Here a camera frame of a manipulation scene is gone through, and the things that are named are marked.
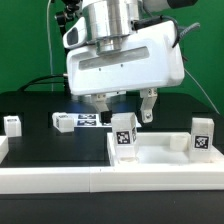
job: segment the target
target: white platform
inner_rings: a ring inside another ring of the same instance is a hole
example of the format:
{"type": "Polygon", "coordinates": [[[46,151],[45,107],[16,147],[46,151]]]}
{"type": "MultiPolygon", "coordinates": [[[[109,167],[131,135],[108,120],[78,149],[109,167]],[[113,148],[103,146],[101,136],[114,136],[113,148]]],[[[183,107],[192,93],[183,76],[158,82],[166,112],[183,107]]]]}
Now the white platform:
{"type": "Polygon", "coordinates": [[[138,133],[139,163],[119,164],[109,133],[110,167],[0,169],[0,194],[224,189],[217,149],[210,163],[190,163],[187,151],[169,150],[170,133],[156,135],[138,133]]]}

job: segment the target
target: black tabletop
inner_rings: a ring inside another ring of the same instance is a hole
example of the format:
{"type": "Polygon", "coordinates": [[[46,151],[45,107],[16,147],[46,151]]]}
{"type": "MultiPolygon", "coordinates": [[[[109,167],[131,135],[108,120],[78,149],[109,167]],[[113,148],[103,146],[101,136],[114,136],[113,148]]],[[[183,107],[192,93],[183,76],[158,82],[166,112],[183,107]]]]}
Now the black tabletop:
{"type": "MultiPolygon", "coordinates": [[[[114,113],[136,114],[140,105],[137,94],[109,104],[114,113]]],[[[22,137],[9,139],[10,151],[0,167],[110,165],[106,149],[110,128],[75,128],[74,133],[62,134],[52,125],[54,112],[95,113],[95,110],[91,104],[77,102],[60,92],[0,95],[0,134],[4,134],[3,117],[7,115],[18,115],[23,130],[22,137]]],[[[153,122],[143,125],[139,132],[190,132],[192,117],[212,118],[213,145],[224,153],[224,118],[193,97],[160,94],[153,113],[153,122]]],[[[0,195],[0,222],[223,223],[223,206],[224,191],[0,195]]]]}

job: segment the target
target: green backdrop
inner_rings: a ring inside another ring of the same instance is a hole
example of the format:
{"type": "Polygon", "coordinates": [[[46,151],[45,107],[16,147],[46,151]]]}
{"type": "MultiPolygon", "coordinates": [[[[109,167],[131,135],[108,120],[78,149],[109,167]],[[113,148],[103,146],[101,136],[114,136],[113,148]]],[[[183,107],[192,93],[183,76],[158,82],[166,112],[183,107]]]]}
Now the green backdrop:
{"type": "MultiPolygon", "coordinates": [[[[47,42],[48,0],[0,1],[0,93],[17,90],[28,81],[50,75],[47,42]]],[[[64,50],[54,15],[64,8],[60,0],[51,4],[50,24],[54,74],[66,71],[64,50]]],[[[188,62],[186,69],[200,82],[219,111],[224,114],[224,2],[199,0],[194,7],[166,10],[180,25],[200,22],[201,28],[181,43],[188,62]]],[[[181,86],[164,88],[161,92],[188,93],[209,105],[194,82],[186,76],[181,86]]]]}

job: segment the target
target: white box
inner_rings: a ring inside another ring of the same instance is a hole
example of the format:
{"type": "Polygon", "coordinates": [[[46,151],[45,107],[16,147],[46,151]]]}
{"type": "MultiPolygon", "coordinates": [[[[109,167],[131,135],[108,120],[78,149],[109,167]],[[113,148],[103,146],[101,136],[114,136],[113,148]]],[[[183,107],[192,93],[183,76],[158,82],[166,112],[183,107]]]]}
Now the white box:
{"type": "Polygon", "coordinates": [[[4,129],[8,137],[22,136],[21,122],[18,116],[4,117],[4,129]]]}
{"type": "Polygon", "coordinates": [[[190,160],[210,162],[214,133],[212,119],[193,118],[191,129],[190,160]]]}
{"type": "Polygon", "coordinates": [[[135,159],[138,151],[135,114],[114,114],[111,119],[111,124],[114,146],[118,159],[135,159]]]}
{"type": "Polygon", "coordinates": [[[74,119],[66,113],[54,113],[52,115],[53,125],[60,132],[73,132],[74,131],[74,119]]]}

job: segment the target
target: black and white pattern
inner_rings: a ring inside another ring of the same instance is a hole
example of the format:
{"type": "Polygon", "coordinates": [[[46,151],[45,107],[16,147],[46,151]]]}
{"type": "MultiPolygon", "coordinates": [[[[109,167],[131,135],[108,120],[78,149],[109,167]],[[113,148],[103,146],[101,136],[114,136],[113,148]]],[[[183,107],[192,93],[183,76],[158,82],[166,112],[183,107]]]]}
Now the black and white pattern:
{"type": "Polygon", "coordinates": [[[90,121],[90,120],[82,121],[82,120],[80,120],[80,121],[78,121],[77,125],[78,126],[96,126],[96,121],[90,121]]]}
{"type": "Polygon", "coordinates": [[[195,136],[196,149],[208,149],[209,137],[208,136],[195,136]]]}
{"type": "Polygon", "coordinates": [[[83,119],[83,120],[96,119],[96,115],[95,114],[79,114],[78,119],[83,119]]]}
{"type": "Polygon", "coordinates": [[[124,145],[131,143],[128,131],[116,132],[116,134],[117,134],[117,144],[124,145]]]}

